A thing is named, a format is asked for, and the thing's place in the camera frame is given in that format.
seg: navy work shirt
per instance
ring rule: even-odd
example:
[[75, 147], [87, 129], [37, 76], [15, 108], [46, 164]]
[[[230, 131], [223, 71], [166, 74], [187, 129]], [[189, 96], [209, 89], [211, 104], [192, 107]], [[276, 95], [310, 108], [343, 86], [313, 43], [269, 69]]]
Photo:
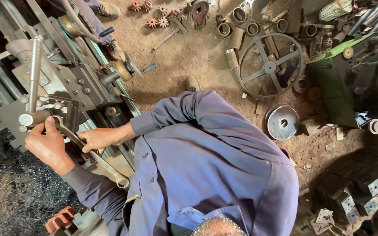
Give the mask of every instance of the navy work shirt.
[[227, 217], [247, 235], [287, 236], [298, 179], [289, 159], [215, 91], [183, 92], [131, 119], [136, 171], [129, 192], [76, 166], [62, 178], [110, 235], [168, 235]]

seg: man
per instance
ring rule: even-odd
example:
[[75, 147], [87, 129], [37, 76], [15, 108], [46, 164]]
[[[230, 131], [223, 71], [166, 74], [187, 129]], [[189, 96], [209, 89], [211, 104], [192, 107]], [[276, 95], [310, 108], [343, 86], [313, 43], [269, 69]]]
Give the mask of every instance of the man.
[[[189, 84], [198, 90], [193, 77]], [[87, 141], [85, 153], [137, 136], [128, 193], [76, 165], [52, 117], [32, 129], [26, 148], [76, 190], [110, 235], [290, 234], [298, 200], [295, 169], [215, 91], [183, 92], [122, 127], [79, 133]]]
[[[121, 10], [112, 3], [106, 2], [99, 2], [98, 0], [73, 0], [74, 3], [78, 6], [81, 13], [86, 16], [86, 18], [90, 21], [90, 24], [94, 27], [97, 34], [100, 34], [106, 27], [102, 25], [100, 20], [96, 17], [95, 13], [101, 16], [107, 16], [111, 18], [118, 18], [121, 14]], [[62, 6], [60, 0], [48, 0], [56, 8], [60, 9], [61, 11], [65, 12], [65, 9]], [[113, 39], [112, 35], [107, 35], [103, 38], [100, 38], [100, 44], [107, 47], [110, 55], [112, 56], [113, 60], [123, 60], [125, 61], [125, 55], [123, 54], [118, 42]]]

